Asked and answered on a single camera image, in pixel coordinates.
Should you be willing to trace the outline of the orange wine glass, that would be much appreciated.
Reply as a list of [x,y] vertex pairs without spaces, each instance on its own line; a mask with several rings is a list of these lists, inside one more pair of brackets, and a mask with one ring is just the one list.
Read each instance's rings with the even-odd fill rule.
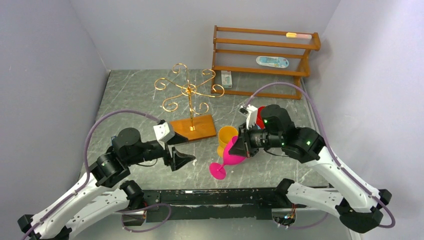
[[223,126],[218,131],[218,147],[216,152],[219,157],[223,157],[224,149],[234,136],[238,135],[238,130],[233,126]]

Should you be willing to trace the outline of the gold wire wine glass rack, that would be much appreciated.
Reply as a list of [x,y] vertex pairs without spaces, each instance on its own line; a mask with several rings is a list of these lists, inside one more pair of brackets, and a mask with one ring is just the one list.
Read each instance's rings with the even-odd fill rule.
[[165,112],[171,113],[176,111],[179,108],[179,104],[176,102],[176,99],[182,97],[187,98],[189,117],[171,121],[170,124],[174,130],[187,137],[190,142],[216,137],[217,131],[213,117],[209,114],[209,104],[206,102],[200,102],[198,106],[195,106],[196,97],[207,97],[213,99],[220,98],[224,95],[224,87],[216,83],[213,83],[211,86],[212,90],[216,92],[215,95],[200,92],[200,88],[202,86],[215,79],[216,72],[212,69],[203,69],[201,73],[203,76],[207,76],[208,79],[199,84],[195,84],[191,82],[189,68],[184,63],[175,64],[171,71],[175,75],[179,75],[183,71],[185,73],[184,84],[178,84],[166,77],[161,77],[156,79],[153,85],[157,91],[164,91],[169,85],[179,89],[179,93],[177,95],[167,97],[162,101],[161,108]]

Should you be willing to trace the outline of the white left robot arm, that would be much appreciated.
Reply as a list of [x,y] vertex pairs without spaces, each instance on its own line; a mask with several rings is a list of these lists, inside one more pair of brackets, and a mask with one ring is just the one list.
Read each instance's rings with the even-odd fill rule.
[[168,123],[154,128],[155,140],[143,142],[140,132],[128,127],[111,140],[111,146],[93,162],[81,179],[41,212],[21,216],[17,223],[29,240],[70,240],[86,227],[120,211],[142,210],[149,204],[141,187],[127,180],[130,167],[162,159],[172,171],[195,157],[176,149],[188,138]]

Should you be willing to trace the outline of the pink wine glass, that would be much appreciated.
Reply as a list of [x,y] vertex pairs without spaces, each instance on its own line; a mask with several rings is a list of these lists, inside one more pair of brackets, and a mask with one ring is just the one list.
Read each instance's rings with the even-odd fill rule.
[[231,147],[234,146],[237,139],[238,139],[237,136],[233,136],[230,142],[224,148],[223,156],[222,156],[222,160],[223,160],[222,164],[218,162],[213,162],[209,165],[209,172],[215,179],[223,180],[226,177],[227,172],[225,170],[225,166],[235,166],[242,163],[246,159],[245,156],[239,156],[239,155],[229,153],[229,150],[231,149]]

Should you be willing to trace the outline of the red wine glass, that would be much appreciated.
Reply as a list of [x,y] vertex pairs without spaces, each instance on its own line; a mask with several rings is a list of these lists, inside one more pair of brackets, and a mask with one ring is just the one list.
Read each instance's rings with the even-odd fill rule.
[[265,108],[265,106],[260,106],[258,109],[257,109],[257,116],[256,116],[256,121],[255,121],[255,123],[256,123],[256,125],[260,128],[260,129],[264,129],[265,128],[265,125],[264,125],[264,122],[263,122],[263,119],[262,119],[262,117],[261,117],[261,112],[262,112],[262,110]]

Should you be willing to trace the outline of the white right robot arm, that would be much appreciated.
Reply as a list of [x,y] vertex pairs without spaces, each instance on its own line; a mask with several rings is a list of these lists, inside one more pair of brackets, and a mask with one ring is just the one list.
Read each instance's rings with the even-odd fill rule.
[[296,205],[319,209],[338,218],[348,229],[364,234],[381,226],[392,194],[367,184],[350,170],[314,129],[298,127],[286,109],[271,104],[261,111],[252,105],[239,112],[246,118],[230,155],[253,157],[259,150],[279,148],[289,158],[316,171],[334,191],[312,188],[283,179],[274,189],[280,207]]

